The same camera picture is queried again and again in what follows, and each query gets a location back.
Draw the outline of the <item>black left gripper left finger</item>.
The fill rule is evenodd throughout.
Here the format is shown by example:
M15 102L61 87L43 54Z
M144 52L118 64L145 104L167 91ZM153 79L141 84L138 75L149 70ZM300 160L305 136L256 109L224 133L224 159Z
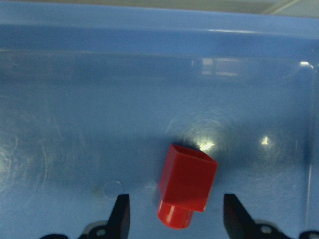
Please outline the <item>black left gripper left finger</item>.
M130 231L130 196L117 196L115 205L107 223L109 239L127 239Z

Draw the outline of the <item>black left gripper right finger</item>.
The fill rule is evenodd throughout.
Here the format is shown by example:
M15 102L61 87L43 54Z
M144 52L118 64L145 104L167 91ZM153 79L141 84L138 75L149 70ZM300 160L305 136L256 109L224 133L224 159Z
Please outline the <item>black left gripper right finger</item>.
M224 194L223 221L230 239L252 239L256 223L235 194Z

